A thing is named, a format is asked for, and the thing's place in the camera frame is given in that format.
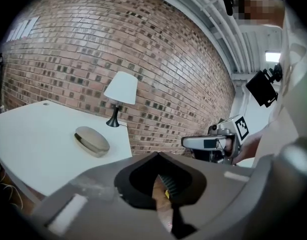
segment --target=white lampshade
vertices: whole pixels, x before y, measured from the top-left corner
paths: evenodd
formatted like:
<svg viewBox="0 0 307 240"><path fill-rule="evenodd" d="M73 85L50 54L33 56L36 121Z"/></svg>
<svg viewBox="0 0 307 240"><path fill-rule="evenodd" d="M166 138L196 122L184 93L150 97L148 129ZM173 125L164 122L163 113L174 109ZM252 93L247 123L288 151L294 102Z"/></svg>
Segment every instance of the white lampshade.
<svg viewBox="0 0 307 240"><path fill-rule="evenodd" d="M112 79L104 95L118 102L135 104L138 79L131 74L119 71Z"/></svg>

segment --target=brick wall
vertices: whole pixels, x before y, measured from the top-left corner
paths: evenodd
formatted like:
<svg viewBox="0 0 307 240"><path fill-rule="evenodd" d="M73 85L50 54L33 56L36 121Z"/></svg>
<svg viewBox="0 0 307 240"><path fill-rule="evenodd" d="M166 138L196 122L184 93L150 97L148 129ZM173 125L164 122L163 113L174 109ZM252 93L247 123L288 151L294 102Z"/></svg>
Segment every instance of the brick wall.
<svg viewBox="0 0 307 240"><path fill-rule="evenodd" d="M104 91L117 71L138 78L123 104L133 154L182 154L230 114L235 90L207 37L163 0L33 0L15 24L39 16L27 38L3 44L3 104L51 100L110 117Z"/></svg>

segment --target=table lamp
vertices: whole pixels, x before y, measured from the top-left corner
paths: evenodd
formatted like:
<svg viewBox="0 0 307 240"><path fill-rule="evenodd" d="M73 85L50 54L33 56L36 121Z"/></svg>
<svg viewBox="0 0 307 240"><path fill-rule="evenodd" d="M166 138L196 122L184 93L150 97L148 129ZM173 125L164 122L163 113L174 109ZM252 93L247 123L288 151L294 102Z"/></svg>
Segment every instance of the table lamp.
<svg viewBox="0 0 307 240"><path fill-rule="evenodd" d="M136 104L136 91L138 79L131 74L119 71L112 79L104 92L110 99L116 100L117 105L113 110L112 117L106 122L110 127L118 127L117 115L119 103Z"/></svg>

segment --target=ceiling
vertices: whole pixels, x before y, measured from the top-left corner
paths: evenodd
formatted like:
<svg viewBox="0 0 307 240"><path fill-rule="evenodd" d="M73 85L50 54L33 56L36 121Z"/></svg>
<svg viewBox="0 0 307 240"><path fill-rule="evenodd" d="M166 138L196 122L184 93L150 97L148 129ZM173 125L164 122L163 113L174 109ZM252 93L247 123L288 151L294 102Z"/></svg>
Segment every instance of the ceiling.
<svg viewBox="0 0 307 240"><path fill-rule="evenodd" d="M277 27L245 25L228 16L223 0L165 0L182 11L206 34L233 80L248 80L259 70L273 68L265 52L280 52Z"/></svg>

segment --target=white table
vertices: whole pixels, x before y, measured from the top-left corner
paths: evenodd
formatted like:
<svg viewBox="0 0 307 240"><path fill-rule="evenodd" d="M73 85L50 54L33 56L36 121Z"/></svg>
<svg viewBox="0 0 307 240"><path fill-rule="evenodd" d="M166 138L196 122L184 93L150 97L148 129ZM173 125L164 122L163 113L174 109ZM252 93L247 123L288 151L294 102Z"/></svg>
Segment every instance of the white table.
<svg viewBox="0 0 307 240"><path fill-rule="evenodd" d="M108 118L41 101L0 114L0 162L14 183L35 203L30 188L51 195L82 172L132 156L127 124L106 125ZM102 134L110 150L96 158L74 137L88 126Z"/></svg>

